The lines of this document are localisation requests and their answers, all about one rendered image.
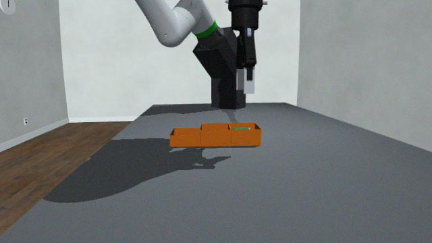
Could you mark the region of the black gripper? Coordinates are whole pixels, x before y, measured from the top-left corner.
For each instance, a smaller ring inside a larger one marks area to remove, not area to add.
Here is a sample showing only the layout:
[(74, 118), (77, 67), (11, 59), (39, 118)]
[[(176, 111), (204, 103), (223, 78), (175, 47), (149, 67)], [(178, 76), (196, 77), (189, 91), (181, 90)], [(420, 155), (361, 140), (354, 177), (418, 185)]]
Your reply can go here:
[(232, 30), (240, 32), (237, 37), (236, 90), (244, 90), (244, 94), (254, 94), (255, 65), (257, 64), (254, 31), (258, 28), (258, 9), (239, 7), (232, 10)]

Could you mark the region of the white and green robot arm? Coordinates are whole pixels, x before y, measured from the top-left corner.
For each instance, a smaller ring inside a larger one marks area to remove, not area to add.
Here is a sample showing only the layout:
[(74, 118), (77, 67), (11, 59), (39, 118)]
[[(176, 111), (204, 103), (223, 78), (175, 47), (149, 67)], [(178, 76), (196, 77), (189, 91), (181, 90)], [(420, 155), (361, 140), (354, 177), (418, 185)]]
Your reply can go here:
[[(201, 49), (219, 43), (224, 31), (218, 27), (205, 0), (180, 0), (171, 10), (165, 0), (135, 0), (147, 18), (158, 41), (165, 47), (176, 47), (192, 32)], [(262, 9), (263, 0), (226, 0), (229, 11), (239, 7)], [(220, 37), (219, 37), (219, 36)]]

